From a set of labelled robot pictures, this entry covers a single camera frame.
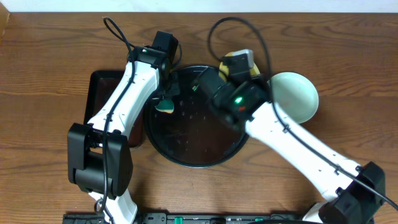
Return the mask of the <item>green yellow sponge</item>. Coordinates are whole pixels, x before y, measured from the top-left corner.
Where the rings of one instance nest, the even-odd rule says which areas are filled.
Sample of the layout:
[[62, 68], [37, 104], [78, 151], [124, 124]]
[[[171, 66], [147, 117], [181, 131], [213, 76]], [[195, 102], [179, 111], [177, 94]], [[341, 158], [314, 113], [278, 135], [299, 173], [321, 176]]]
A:
[[161, 100], [155, 106], [155, 109], [162, 113], [172, 114], [174, 112], [175, 106], [172, 100]]

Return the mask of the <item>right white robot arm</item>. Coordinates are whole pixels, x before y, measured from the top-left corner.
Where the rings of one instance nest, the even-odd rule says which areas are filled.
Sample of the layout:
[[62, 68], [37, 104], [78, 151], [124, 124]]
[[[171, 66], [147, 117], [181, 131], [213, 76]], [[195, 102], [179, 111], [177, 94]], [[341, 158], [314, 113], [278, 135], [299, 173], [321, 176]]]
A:
[[384, 171], [373, 162], [361, 166], [342, 156], [296, 123], [275, 101], [274, 80], [222, 79], [206, 69], [191, 88], [228, 125], [269, 146], [315, 186], [324, 201], [311, 207], [303, 222], [369, 223], [388, 201]]

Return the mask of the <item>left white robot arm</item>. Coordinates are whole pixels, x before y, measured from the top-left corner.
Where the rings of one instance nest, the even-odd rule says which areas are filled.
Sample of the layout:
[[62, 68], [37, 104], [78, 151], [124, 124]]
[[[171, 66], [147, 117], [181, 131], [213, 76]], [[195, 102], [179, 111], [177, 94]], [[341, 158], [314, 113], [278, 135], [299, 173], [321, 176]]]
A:
[[83, 223], [133, 223], [137, 205], [128, 191], [133, 164], [128, 138], [141, 109], [168, 80], [177, 47], [136, 47], [121, 81], [86, 124], [67, 134], [68, 179], [95, 200]]

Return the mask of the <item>yellow plate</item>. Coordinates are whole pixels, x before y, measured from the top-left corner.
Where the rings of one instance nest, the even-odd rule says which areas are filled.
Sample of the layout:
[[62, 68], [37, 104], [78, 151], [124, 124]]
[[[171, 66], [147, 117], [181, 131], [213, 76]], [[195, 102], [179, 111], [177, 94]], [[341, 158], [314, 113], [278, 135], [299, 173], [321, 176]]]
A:
[[[235, 52], [229, 52], [225, 55], [225, 57], [230, 57], [230, 56], [234, 56], [234, 55], [235, 55]], [[254, 66], [249, 71], [250, 71], [251, 76], [259, 75], [261, 73], [255, 63], [254, 63]], [[219, 65], [220, 78], [223, 79], [224, 81], [227, 81], [228, 74], [229, 74], [229, 68], [226, 65], [224, 65], [223, 63], [220, 63], [220, 65]]]

